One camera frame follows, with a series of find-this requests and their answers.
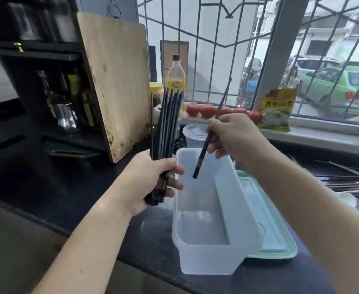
cooking oil bottle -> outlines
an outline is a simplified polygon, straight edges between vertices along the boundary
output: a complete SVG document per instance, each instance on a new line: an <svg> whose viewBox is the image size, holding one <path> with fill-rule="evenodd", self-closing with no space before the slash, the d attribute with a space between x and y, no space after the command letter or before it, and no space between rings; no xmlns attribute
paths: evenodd
<svg viewBox="0 0 359 294"><path fill-rule="evenodd" d="M184 91L185 93L185 71L181 67L181 57L179 54L173 54L173 65L167 74L168 88L174 91ZM185 95L182 97L179 113L184 116Z"/></svg>

hand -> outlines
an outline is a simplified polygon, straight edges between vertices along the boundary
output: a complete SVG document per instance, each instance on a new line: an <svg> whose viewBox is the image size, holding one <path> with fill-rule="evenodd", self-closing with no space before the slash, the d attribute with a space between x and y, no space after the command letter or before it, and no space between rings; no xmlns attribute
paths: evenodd
<svg viewBox="0 0 359 294"><path fill-rule="evenodd" d="M252 173L252 167L259 164L262 157L277 150L243 113L224 114L219 120L210 119L207 127L209 131L214 134L208 153L216 151L217 159L230 155L249 173Z"/></svg>
<svg viewBox="0 0 359 294"><path fill-rule="evenodd" d="M111 187L115 189L115 196L120 197L119 200L129 210L131 216L137 215L147 207L144 197L155 188L159 175L165 171L183 174L184 168L177 164L175 157L153 161L147 150L134 156L114 181ZM183 189L182 183L173 177L169 177L168 186L178 190ZM167 188L166 196L173 197L174 190Z"/></svg>

tray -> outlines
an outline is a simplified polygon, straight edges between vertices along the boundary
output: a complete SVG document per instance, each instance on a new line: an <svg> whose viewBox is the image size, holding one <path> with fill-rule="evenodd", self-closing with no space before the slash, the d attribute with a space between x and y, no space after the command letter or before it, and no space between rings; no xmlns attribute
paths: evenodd
<svg viewBox="0 0 359 294"><path fill-rule="evenodd" d="M250 208L264 234L261 251L247 258L290 259L297 255L298 248L280 213L251 175L237 171Z"/></svg>

white car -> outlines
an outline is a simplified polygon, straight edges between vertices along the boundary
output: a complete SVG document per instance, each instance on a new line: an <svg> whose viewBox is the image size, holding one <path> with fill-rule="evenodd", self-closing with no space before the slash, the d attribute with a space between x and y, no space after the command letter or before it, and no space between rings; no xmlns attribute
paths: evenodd
<svg viewBox="0 0 359 294"><path fill-rule="evenodd" d="M287 80L287 77L290 76L291 68L294 64L295 56L292 56L288 59L287 67L284 71L282 82ZM298 56L296 61L296 67L298 70L297 76L301 77L302 75L308 72L314 72L317 67L318 63L321 60L321 56ZM322 62L318 69L326 68L326 67L336 67L341 64L341 61L338 59L330 58L330 57L323 57Z"/></svg>

wooden cutting board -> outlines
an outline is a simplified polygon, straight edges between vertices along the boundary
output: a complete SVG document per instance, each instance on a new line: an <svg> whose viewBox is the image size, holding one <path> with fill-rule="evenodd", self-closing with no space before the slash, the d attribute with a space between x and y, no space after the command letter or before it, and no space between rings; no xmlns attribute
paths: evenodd
<svg viewBox="0 0 359 294"><path fill-rule="evenodd" d="M123 158L148 133L147 42L143 24L78 12L85 61L111 159Z"/></svg>

